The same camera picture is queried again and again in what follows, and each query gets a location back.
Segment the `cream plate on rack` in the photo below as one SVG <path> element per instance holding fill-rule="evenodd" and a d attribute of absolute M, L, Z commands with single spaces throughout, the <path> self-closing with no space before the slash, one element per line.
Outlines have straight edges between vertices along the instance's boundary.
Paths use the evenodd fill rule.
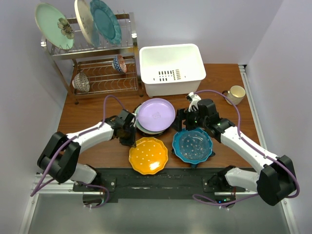
<path fill-rule="evenodd" d="M 94 21 L 88 3 L 85 0 L 75 0 L 74 8 L 76 19 L 84 38 L 90 45 L 94 46 Z"/>

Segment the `mint floral plate on rack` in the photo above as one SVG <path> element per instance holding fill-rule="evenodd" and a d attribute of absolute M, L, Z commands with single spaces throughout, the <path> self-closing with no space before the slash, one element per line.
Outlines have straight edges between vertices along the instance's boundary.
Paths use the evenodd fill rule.
<path fill-rule="evenodd" d="M 54 6 L 39 3 L 35 9 L 35 20 L 45 38 L 59 49 L 69 50 L 74 45 L 74 32 L 64 16 Z"/>

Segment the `metal dish rack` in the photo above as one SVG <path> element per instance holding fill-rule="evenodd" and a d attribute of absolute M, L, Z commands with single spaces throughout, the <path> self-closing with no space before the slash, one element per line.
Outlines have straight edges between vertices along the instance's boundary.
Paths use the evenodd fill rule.
<path fill-rule="evenodd" d="M 59 49 L 45 37 L 41 38 L 41 47 L 58 77 L 67 90 L 68 98 L 78 104 L 85 98 L 95 98 L 107 94 L 144 95 L 144 85 L 139 68 L 139 49 L 137 28 L 133 12 L 116 14 L 122 31 L 120 45 L 112 45 L 101 39 L 95 48 L 89 45 L 79 29 L 76 18 L 69 18 L 75 30 L 74 46 L 69 50 Z M 113 59 L 121 54 L 126 63 L 127 72 L 119 73 L 112 67 Z M 90 83 L 89 92 L 80 92 L 73 88 L 74 77 L 83 72 Z"/>

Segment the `white plastic bin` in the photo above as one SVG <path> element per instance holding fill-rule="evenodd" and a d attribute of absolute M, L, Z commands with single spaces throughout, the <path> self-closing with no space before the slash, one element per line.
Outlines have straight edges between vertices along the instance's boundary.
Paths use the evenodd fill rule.
<path fill-rule="evenodd" d="M 149 97 L 195 92 L 206 77 L 200 50 L 192 43 L 143 47 L 139 66 Z"/>

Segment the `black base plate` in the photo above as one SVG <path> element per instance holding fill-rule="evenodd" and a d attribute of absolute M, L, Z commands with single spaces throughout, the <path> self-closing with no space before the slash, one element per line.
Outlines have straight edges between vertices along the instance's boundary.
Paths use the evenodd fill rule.
<path fill-rule="evenodd" d="M 192 199 L 203 194 L 212 199 L 244 192 L 243 188 L 217 185 L 221 168 L 168 168 L 142 175 L 131 168 L 99 168 L 97 184 L 109 190 L 110 202 L 119 199 Z"/>

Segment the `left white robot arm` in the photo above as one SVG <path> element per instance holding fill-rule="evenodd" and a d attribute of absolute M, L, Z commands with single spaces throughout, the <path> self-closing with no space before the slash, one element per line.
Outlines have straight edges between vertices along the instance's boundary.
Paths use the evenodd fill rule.
<path fill-rule="evenodd" d="M 54 133 L 37 160 L 43 177 L 50 175 L 59 184 L 76 181 L 89 191 L 96 191 L 103 184 L 101 173 L 92 166 L 78 163 L 81 153 L 102 142 L 118 138 L 123 146 L 136 147 L 136 115 L 123 109 L 93 127 L 80 132 Z"/>

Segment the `cream mug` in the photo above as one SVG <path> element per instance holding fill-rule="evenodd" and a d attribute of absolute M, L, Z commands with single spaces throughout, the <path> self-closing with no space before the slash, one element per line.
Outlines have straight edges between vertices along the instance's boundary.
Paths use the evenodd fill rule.
<path fill-rule="evenodd" d="M 226 96 L 226 101 L 232 105 L 238 105 L 246 95 L 246 91 L 242 86 L 234 85 L 229 90 L 222 92 Z"/>

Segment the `teal plate on rack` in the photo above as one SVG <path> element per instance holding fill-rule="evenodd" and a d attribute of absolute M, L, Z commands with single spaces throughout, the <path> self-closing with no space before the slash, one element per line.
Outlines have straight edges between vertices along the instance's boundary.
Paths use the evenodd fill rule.
<path fill-rule="evenodd" d="M 110 44 L 121 44 L 121 27 L 111 8 L 102 0 L 92 0 L 90 12 L 98 32 Z"/>

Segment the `black striped plate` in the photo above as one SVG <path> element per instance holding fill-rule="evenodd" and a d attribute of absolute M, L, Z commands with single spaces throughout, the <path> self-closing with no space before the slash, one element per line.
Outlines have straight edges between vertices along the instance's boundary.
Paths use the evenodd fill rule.
<path fill-rule="evenodd" d="M 136 115 L 136 127 L 137 127 L 137 130 L 140 134 L 142 134 L 143 136 L 146 136 L 146 137 L 157 137 L 157 136 L 160 136 L 162 134 L 164 134 L 165 132 L 167 132 L 169 130 L 169 128 L 163 130 L 163 131 L 156 131 L 156 132 L 153 132 L 153 131 L 149 131 L 145 128 L 143 128 L 141 126 L 141 124 L 139 123 L 138 121 L 138 112 L 139 112 L 139 109 L 141 107 L 142 104 L 138 105 L 135 109 L 134 109 L 134 114 Z"/>

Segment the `blue scalloped plate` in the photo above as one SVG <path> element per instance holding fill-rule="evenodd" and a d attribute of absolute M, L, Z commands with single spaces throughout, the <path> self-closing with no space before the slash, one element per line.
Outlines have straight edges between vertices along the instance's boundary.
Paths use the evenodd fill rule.
<path fill-rule="evenodd" d="M 189 163 L 192 169 L 215 156 L 213 142 L 201 128 L 191 131 L 182 129 L 181 132 L 175 133 L 172 148 L 172 153 L 183 162 Z"/>

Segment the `blue patterned bowl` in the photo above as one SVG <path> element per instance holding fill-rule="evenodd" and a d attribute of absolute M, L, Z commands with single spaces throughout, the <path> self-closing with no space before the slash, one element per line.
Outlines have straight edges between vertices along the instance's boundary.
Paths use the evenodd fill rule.
<path fill-rule="evenodd" d="M 124 61 L 124 58 L 122 57 L 121 54 L 116 55 L 113 59 L 112 62 L 112 67 L 118 71 L 119 73 L 126 73 L 127 72 L 127 67 L 126 63 Z"/>

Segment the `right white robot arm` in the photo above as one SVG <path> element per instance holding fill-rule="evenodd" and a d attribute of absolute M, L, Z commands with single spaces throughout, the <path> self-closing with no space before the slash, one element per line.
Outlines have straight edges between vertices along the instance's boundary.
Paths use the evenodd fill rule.
<path fill-rule="evenodd" d="M 211 99 L 200 99 L 199 96 L 188 99 L 191 102 L 189 107 L 178 109 L 173 128 L 177 132 L 197 128 L 203 130 L 239 154 L 254 169 L 250 172 L 228 166 L 215 179 L 220 190 L 227 192 L 232 187 L 245 188 L 271 206 L 299 195 L 293 162 L 288 156 L 277 156 L 249 139 L 241 132 L 239 125 L 219 116 Z"/>

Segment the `orange dotted plate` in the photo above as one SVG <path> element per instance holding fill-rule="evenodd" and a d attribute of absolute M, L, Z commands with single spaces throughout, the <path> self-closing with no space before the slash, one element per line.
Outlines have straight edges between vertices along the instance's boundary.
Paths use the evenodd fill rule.
<path fill-rule="evenodd" d="M 129 150 L 132 168 L 142 175 L 155 175 L 165 168 L 168 162 L 168 149 L 154 137 L 143 137 L 136 141 L 136 147 Z"/>

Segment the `mint floral plate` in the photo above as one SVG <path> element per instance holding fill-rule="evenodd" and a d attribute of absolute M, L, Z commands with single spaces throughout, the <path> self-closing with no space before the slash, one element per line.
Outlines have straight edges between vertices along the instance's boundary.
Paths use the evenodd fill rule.
<path fill-rule="evenodd" d="M 146 133 L 146 134 L 155 135 L 156 132 L 149 131 L 149 130 L 145 129 L 145 128 L 142 127 L 141 124 L 139 123 L 139 120 L 138 120 L 139 108 L 140 108 L 140 106 L 138 106 L 138 107 L 136 108 L 136 110 L 135 110 L 135 115 L 136 115 L 136 126 L 137 126 L 137 128 L 139 128 L 142 132 L 144 132 L 144 133 Z"/>
<path fill-rule="evenodd" d="M 39 3 L 35 9 L 35 20 L 45 38 L 59 49 L 69 50 L 74 45 L 74 32 L 64 16 L 54 6 Z"/>

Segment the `grey patterned bowl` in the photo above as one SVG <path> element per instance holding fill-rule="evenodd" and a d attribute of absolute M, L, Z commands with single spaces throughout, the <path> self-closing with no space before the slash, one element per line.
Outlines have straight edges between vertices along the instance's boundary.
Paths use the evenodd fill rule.
<path fill-rule="evenodd" d="M 89 92 L 90 83 L 88 77 L 85 73 L 79 72 L 72 81 L 72 86 L 74 89 L 80 92 Z"/>

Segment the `lilac plate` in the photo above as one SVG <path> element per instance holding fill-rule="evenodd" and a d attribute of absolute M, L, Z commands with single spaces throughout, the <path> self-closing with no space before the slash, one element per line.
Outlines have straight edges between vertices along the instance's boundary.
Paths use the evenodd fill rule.
<path fill-rule="evenodd" d="M 137 115 L 137 119 L 143 128 L 158 132 L 171 126 L 176 111 L 169 101 L 162 98 L 152 98 L 142 103 Z"/>

